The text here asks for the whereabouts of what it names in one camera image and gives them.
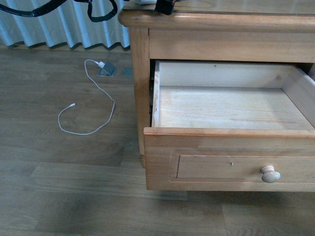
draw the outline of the black object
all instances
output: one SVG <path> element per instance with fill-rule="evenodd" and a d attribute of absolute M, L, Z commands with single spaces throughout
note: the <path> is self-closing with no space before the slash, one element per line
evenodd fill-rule
<path fill-rule="evenodd" d="M 157 0 L 155 11 L 170 15 L 173 12 L 175 2 L 175 0 Z"/>
<path fill-rule="evenodd" d="M 20 11 L 20 10 L 12 9 L 10 7 L 0 4 L 0 10 L 8 12 L 13 15 L 17 15 L 17 16 L 38 17 L 38 16 L 46 15 L 47 13 L 55 10 L 57 7 L 61 6 L 66 1 L 67 0 L 50 0 L 48 3 L 42 5 L 39 8 L 34 9 L 33 11 Z M 112 3 L 113 10 L 109 12 L 108 14 L 106 14 L 105 16 L 93 17 L 92 16 L 92 10 L 93 10 L 92 1 L 93 0 L 74 0 L 74 1 L 86 2 L 89 4 L 88 16 L 92 22 L 108 21 L 112 19 L 117 14 L 117 11 L 118 11 L 115 0 L 109 0 Z"/>

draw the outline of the white object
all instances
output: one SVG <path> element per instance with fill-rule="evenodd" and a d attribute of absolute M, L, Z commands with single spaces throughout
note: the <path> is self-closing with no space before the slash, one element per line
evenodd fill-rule
<path fill-rule="evenodd" d="M 139 5 L 156 4 L 157 0 L 135 0 Z"/>
<path fill-rule="evenodd" d="M 275 168 L 273 166 L 264 166 L 263 168 L 261 168 L 260 172 L 263 173 L 261 179 L 265 183 L 274 183 L 281 178 L 280 173 L 275 171 Z"/>
<path fill-rule="evenodd" d="M 88 62 L 88 61 L 94 62 L 94 63 L 97 64 L 100 68 L 102 68 L 102 67 L 105 65 L 105 63 L 103 63 L 102 61 L 101 61 L 101 62 L 97 62 L 97 61 L 95 61 L 95 60 L 88 59 L 88 60 L 86 60 L 86 61 L 84 62 L 84 68 L 85 68 L 85 72 L 86 72 L 88 78 L 96 85 L 96 87 L 97 87 L 99 90 L 101 90 L 102 92 L 104 92 L 104 93 L 110 98 L 110 100 L 113 101 L 112 111 L 111 111 L 111 114 L 110 114 L 110 116 L 109 116 L 107 122 L 105 122 L 104 124 L 102 124 L 102 125 L 101 125 L 99 128 L 97 128 L 96 130 L 94 130 L 94 131 L 92 131 L 92 132 L 89 132 L 89 133 L 75 133 L 75 132 L 71 132 L 71 131 L 68 131 L 68 130 L 63 129 L 63 128 L 61 127 L 61 124 L 60 124 L 60 115 L 61 115 L 65 110 L 67 110 L 68 108 L 74 107 L 74 106 L 75 106 L 75 103 L 72 103 L 71 105 L 69 105 L 69 106 L 67 106 L 66 108 L 64 108 L 64 109 L 59 113 L 59 115 L 58 115 L 59 128 L 60 128 L 62 131 L 66 132 L 66 133 L 69 133 L 69 134 L 76 134 L 76 135 L 90 135 L 90 134 L 93 134 L 93 133 L 95 133 L 96 131 L 100 130 L 100 129 L 101 129 L 102 127 L 104 127 L 105 125 L 107 125 L 108 122 L 111 120 L 111 118 L 112 118 L 112 116 L 113 116 L 113 113 L 114 113 L 115 101 L 112 99 L 112 97 L 111 97 L 105 90 L 101 89 L 101 88 L 98 86 L 98 84 L 89 76 L 88 71 L 87 71 L 87 62 Z"/>

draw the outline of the dresser top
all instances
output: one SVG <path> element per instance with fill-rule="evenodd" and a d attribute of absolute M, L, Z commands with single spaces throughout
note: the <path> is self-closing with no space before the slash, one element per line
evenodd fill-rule
<path fill-rule="evenodd" d="M 315 0 L 183 0 L 170 16 L 154 8 L 131 0 L 119 21 L 138 28 L 315 33 Z"/>
<path fill-rule="evenodd" d="M 152 11 L 154 7 L 131 0 L 124 10 Z M 175 3 L 174 12 L 315 16 L 315 0 L 181 0 Z"/>

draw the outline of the dresser leg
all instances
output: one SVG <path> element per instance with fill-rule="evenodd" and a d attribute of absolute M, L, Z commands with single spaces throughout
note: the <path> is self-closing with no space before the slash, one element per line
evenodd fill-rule
<path fill-rule="evenodd" d="M 144 155 L 141 155 L 141 164 L 143 168 L 146 168 L 146 160 L 144 159 Z"/>

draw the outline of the wooden dresser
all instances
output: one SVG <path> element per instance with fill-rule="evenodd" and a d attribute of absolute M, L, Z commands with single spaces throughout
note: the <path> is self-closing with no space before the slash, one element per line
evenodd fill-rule
<path fill-rule="evenodd" d="M 128 2 L 147 188 L 315 191 L 314 0 Z"/>

